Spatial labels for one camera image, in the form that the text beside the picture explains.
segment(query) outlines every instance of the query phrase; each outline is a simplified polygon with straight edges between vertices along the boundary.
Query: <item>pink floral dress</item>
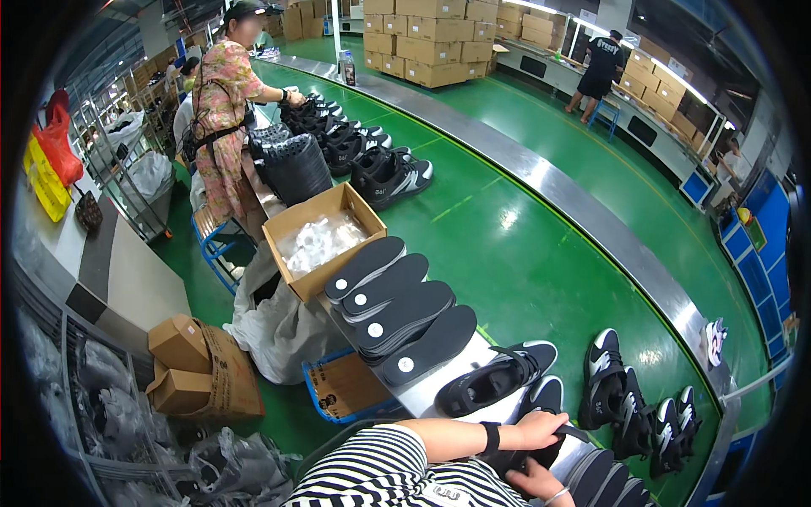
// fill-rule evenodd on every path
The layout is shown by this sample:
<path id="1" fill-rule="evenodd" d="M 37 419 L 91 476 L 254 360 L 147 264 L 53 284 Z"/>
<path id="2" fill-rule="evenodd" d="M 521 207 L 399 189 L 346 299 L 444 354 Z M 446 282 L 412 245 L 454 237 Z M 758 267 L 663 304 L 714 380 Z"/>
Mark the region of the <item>pink floral dress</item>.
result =
<path id="1" fill-rule="evenodd" d="M 251 69 L 248 52 L 241 44 L 227 38 L 215 44 L 203 56 L 191 92 L 195 117 L 201 112 L 196 139 L 239 125 L 245 117 L 245 100 L 260 95 L 265 86 Z M 216 164 L 208 146 L 197 150 L 197 170 L 205 184 L 207 206 L 218 225 L 233 216 L 245 217 L 259 206 L 242 170 L 245 135 L 240 129 L 214 141 Z"/>

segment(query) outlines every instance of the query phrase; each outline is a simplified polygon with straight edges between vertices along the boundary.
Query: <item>striped shirt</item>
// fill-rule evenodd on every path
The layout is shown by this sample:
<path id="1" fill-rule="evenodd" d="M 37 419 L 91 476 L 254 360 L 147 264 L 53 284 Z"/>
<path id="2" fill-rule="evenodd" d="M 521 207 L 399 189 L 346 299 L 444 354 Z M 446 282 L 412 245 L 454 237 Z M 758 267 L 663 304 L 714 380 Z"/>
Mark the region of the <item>striped shirt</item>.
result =
<path id="1" fill-rule="evenodd" d="M 361 430 L 317 462 L 285 507 L 526 507 L 477 459 L 429 468 L 423 439 L 410 428 Z"/>

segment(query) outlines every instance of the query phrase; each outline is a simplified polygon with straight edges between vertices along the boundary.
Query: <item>yellow bag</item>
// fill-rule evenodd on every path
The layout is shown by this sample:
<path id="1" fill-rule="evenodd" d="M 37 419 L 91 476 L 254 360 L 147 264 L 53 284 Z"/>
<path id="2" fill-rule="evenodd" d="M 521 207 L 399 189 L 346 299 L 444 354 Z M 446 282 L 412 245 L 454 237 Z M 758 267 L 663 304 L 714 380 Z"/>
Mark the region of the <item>yellow bag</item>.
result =
<path id="1" fill-rule="evenodd" d="M 71 205 L 71 191 L 62 185 L 33 134 L 28 136 L 23 169 L 50 219 L 54 222 L 62 220 L 67 207 Z"/>

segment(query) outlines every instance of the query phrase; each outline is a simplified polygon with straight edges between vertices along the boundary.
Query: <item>red plastic bag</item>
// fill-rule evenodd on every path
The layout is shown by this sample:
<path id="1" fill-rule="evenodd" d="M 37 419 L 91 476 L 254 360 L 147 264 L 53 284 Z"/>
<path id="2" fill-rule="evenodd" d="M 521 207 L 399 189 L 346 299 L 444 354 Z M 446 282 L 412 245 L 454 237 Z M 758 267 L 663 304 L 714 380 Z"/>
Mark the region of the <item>red plastic bag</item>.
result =
<path id="1" fill-rule="evenodd" d="M 70 121 L 71 118 L 67 115 L 65 108 L 56 104 L 51 123 L 43 131 L 36 124 L 32 128 L 32 133 L 39 142 L 42 152 L 48 157 L 48 162 L 65 187 L 79 181 L 84 172 L 82 161 L 76 158 L 68 144 L 67 128 Z"/>

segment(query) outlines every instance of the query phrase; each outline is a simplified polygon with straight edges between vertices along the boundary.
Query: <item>blue stool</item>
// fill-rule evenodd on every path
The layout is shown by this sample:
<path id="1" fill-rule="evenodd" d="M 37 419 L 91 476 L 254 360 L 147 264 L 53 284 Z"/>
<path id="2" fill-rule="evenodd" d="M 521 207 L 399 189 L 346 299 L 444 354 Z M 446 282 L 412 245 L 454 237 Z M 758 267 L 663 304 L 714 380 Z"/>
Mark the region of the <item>blue stool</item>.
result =
<path id="1" fill-rule="evenodd" d="M 604 118 L 600 114 L 600 110 L 605 110 L 608 113 L 608 117 L 611 118 L 611 121 Z M 616 123 L 620 121 L 620 108 L 610 102 L 605 102 L 604 99 L 601 99 L 600 102 L 597 103 L 597 107 L 594 108 L 591 118 L 589 118 L 589 125 L 586 127 L 586 130 L 591 130 L 591 124 L 594 123 L 594 120 L 605 123 L 608 126 L 608 142 L 610 143 L 614 138 Z"/>
<path id="2" fill-rule="evenodd" d="M 224 285 L 225 288 L 235 296 L 237 294 L 236 288 L 239 286 L 239 281 L 242 280 L 242 276 L 235 277 L 234 270 L 237 267 L 234 266 L 231 269 L 227 268 L 223 264 L 223 259 L 221 259 L 221 257 L 237 243 L 221 243 L 214 240 L 214 237 L 217 236 L 217 234 L 219 234 L 230 223 L 236 224 L 236 226 L 245 235 L 247 235 L 242 226 L 233 219 L 224 224 L 215 226 L 212 215 L 208 211 L 208 206 L 203 206 L 203 208 L 200 208 L 200 210 L 198 210 L 196 213 L 192 213 L 191 215 L 191 228 L 194 229 L 197 243 L 200 244 L 200 253 L 203 254 L 206 264 L 208 264 L 208 267 L 214 271 L 214 274 L 216 274 L 217 278 L 220 279 L 222 285 Z M 225 279 L 225 275 L 223 273 L 228 275 L 230 281 Z"/>

